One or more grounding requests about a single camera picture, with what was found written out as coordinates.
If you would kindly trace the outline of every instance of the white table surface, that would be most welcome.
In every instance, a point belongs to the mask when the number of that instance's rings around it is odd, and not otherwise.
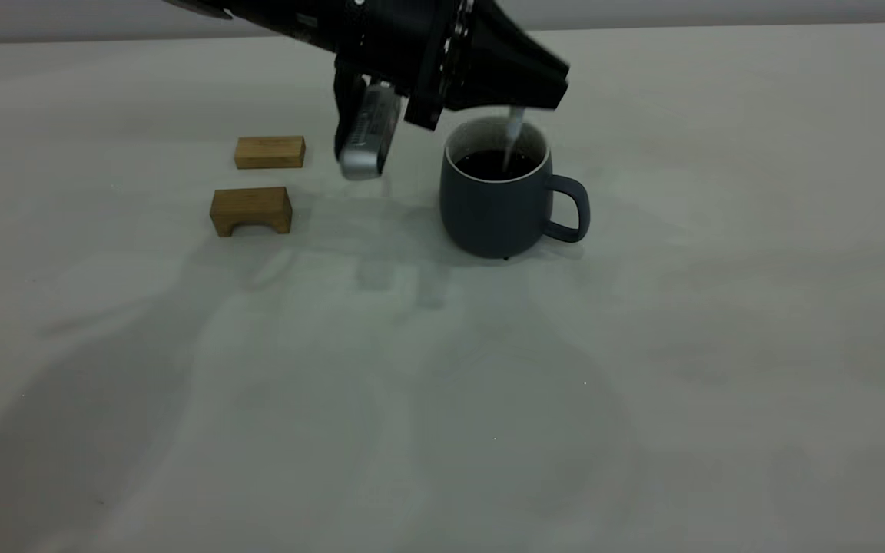
[[[0,553],[885,552],[885,25],[539,39],[595,219],[509,263],[436,216],[494,110],[350,184],[330,54],[0,45]]]

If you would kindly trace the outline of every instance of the gray wall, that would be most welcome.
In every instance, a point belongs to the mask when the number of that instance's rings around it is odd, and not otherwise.
[[[885,21],[885,0],[502,0],[527,28]],[[159,0],[0,0],[0,41],[253,35]]]

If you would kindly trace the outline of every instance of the black robotic arm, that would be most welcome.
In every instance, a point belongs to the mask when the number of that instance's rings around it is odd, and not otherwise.
[[[435,130],[443,109],[556,109],[569,66],[528,38],[494,0],[166,0],[245,18],[336,53],[335,153],[352,179],[380,175],[405,120]]]

